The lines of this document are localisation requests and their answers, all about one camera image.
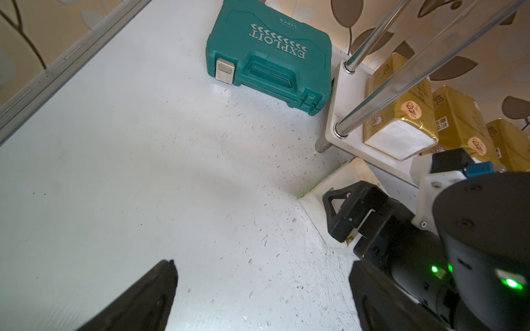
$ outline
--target white shelf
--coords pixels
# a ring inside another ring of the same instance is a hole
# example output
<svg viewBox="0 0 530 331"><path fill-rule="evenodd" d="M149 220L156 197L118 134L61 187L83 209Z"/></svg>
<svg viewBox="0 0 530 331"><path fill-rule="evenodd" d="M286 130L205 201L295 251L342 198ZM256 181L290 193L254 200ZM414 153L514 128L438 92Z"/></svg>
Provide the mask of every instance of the white shelf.
<svg viewBox="0 0 530 331"><path fill-rule="evenodd" d="M410 167L414 157L398 161L363 143L363 126L352 131L346 138L340 139L333 133L335 124L346 117L356 106L365 99L366 80L373 73L364 65L360 65L354 74L348 74L342 69L344 61L337 65L335 82L331 96L328 122L326 124L326 140L353 155L403 179L413 185L410 177Z"/></svg>

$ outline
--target leaf pattern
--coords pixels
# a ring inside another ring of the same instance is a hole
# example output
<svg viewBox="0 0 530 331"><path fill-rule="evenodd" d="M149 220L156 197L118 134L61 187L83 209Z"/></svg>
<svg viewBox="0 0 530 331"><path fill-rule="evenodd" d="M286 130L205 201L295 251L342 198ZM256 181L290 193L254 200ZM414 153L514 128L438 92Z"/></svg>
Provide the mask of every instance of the leaf pattern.
<svg viewBox="0 0 530 331"><path fill-rule="evenodd" d="M431 80L447 80L462 76L478 65L477 62L462 56L455 56L430 75Z"/></svg>
<svg viewBox="0 0 530 331"><path fill-rule="evenodd" d="M0 0L0 11L9 17L11 21L18 23L16 9L11 0Z"/></svg>
<svg viewBox="0 0 530 331"><path fill-rule="evenodd" d="M18 4L16 3L16 0L11 0L11 3L13 4L13 9L15 10L16 14L16 20L12 20L6 13L4 13L3 10L0 9L0 16L6 21L7 24L9 24L13 29L17 31L17 33L26 41L28 46L31 48L33 53L37 56L39 59L40 64L42 65L43 69L46 69L46 64L44 63L44 60L42 56L40 55L39 51L35 47L35 44L29 39L29 37L24 32L24 26L22 24L22 15L20 13L20 9Z"/></svg>
<svg viewBox="0 0 530 331"><path fill-rule="evenodd" d="M291 17L297 20L298 22L307 23L307 21L309 21L313 17L316 17L317 15L318 13L316 12L316 10L306 7L297 10L292 14Z"/></svg>
<svg viewBox="0 0 530 331"><path fill-rule="evenodd" d="M350 46L350 52L355 52L362 44L363 42L370 37L370 34L375 28L368 29L365 32L361 33L357 38L355 38L355 41ZM375 51L378 51L381 47L385 46L385 44L394 36L394 33L386 31L381 38L375 43L374 47L371 49L369 54L372 54Z"/></svg>
<svg viewBox="0 0 530 331"><path fill-rule="evenodd" d="M530 55L530 29L512 30L505 35L498 47L499 58L504 62L514 62Z"/></svg>
<svg viewBox="0 0 530 331"><path fill-rule="evenodd" d="M89 29L93 29L103 19L103 16L95 11L81 11L81 17Z"/></svg>
<svg viewBox="0 0 530 331"><path fill-rule="evenodd" d="M462 0L425 0L418 12L418 18L422 18L432 13L436 8L451 4L451 9L455 10L462 6Z"/></svg>
<svg viewBox="0 0 530 331"><path fill-rule="evenodd" d="M507 96L502 102L502 113L509 119L520 120L530 116L530 102Z"/></svg>
<svg viewBox="0 0 530 331"><path fill-rule="evenodd" d="M341 26L352 27L363 12L364 0L331 0L331 11Z"/></svg>
<svg viewBox="0 0 530 331"><path fill-rule="evenodd" d="M499 25L510 25L514 22L515 14L517 12L514 12L512 15L508 16L504 21L500 22Z"/></svg>
<svg viewBox="0 0 530 331"><path fill-rule="evenodd" d="M394 49L393 53L398 53L407 59L410 59L415 54L414 50L406 41L403 41L401 44L399 44L396 49Z"/></svg>
<svg viewBox="0 0 530 331"><path fill-rule="evenodd" d="M477 82L484 77L486 74L486 70L484 66L478 66L477 68L468 71L467 73L463 74L460 77L457 77L455 79L455 83L458 84L458 86L473 86L477 85Z"/></svg>

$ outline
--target teal tool case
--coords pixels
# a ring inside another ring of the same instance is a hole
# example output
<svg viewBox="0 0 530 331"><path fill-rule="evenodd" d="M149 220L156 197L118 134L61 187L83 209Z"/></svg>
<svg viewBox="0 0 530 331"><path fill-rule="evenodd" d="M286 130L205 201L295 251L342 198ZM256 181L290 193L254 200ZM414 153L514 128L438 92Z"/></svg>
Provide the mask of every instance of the teal tool case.
<svg viewBox="0 0 530 331"><path fill-rule="evenodd" d="M224 0L206 44L208 74L317 114L331 95L329 36L258 0Z"/></svg>

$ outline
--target tool case handle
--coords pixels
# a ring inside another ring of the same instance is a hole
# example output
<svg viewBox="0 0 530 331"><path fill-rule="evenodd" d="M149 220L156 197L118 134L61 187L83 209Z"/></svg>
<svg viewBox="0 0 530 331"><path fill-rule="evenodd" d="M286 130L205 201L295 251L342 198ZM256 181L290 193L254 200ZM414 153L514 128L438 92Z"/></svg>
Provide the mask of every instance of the tool case handle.
<svg viewBox="0 0 530 331"><path fill-rule="evenodd" d="M252 56L241 72L245 82L260 86L287 99L296 99L296 74L259 56Z"/></svg>

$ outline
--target chrome rod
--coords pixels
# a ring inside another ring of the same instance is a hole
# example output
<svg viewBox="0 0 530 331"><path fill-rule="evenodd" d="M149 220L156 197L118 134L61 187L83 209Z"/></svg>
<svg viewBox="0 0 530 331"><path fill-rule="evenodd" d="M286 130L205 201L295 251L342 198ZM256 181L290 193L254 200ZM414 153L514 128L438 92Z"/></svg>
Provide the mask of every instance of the chrome rod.
<svg viewBox="0 0 530 331"><path fill-rule="evenodd" d="M385 17L385 19L372 31L368 39L363 42L361 46L355 51L355 53L346 61L344 67L346 72L353 73L355 69L360 65L365 57L370 54L370 51L379 41L379 39L385 34L386 30L390 28L392 23L398 18L398 16L405 10L406 6L412 0L401 0L396 7Z"/></svg>
<svg viewBox="0 0 530 331"><path fill-rule="evenodd" d="M475 0L336 126L345 137L528 0Z"/></svg>

